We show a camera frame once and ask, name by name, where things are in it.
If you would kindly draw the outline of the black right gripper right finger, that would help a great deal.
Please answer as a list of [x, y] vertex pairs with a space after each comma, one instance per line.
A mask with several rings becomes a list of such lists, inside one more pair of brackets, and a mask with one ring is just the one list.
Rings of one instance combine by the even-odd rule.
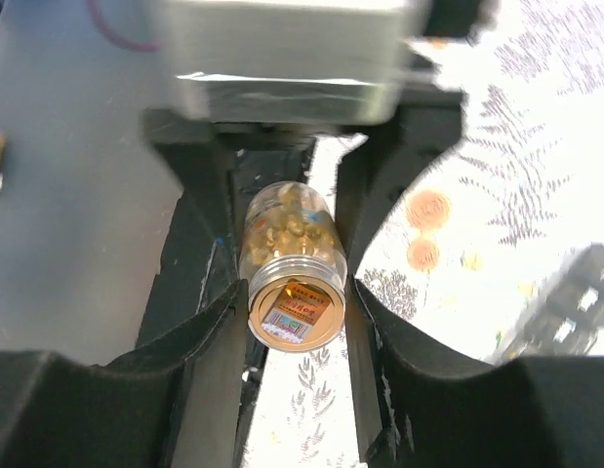
[[493, 367], [347, 281], [357, 443], [371, 467], [604, 467], [604, 357]]

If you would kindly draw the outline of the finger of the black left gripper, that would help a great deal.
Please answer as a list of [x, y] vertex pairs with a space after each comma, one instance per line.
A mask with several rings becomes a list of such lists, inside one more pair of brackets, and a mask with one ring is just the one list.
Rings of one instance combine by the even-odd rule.
[[336, 226], [354, 275], [403, 192], [463, 131], [463, 93], [408, 90], [393, 116], [360, 128], [367, 137], [338, 166]]
[[225, 124], [190, 120], [169, 108], [142, 112], [147, 143], [191, 199], [204, 229], [220, 245], [218, 267], [225, 289], [238, 278], [239, 226], [232, 177], [235, 153], [224, 142]]

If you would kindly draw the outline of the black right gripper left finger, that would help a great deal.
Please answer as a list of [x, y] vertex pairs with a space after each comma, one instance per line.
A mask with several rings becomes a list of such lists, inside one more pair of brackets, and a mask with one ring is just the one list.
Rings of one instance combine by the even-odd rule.
[[0, 351], [0, 467], [229, 467], [247, 285], [106, 366]]

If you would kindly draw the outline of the clear pill bottle gold capsules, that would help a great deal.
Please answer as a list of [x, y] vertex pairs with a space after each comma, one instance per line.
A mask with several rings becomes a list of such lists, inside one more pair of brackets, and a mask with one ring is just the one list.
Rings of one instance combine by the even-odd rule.
[[313, 351], [342, 330], [345, 254], [324, 198], [308, 185], [276, 182], [254, 197], [239, 274], [249, 284], [249, 329], [265, 346]]

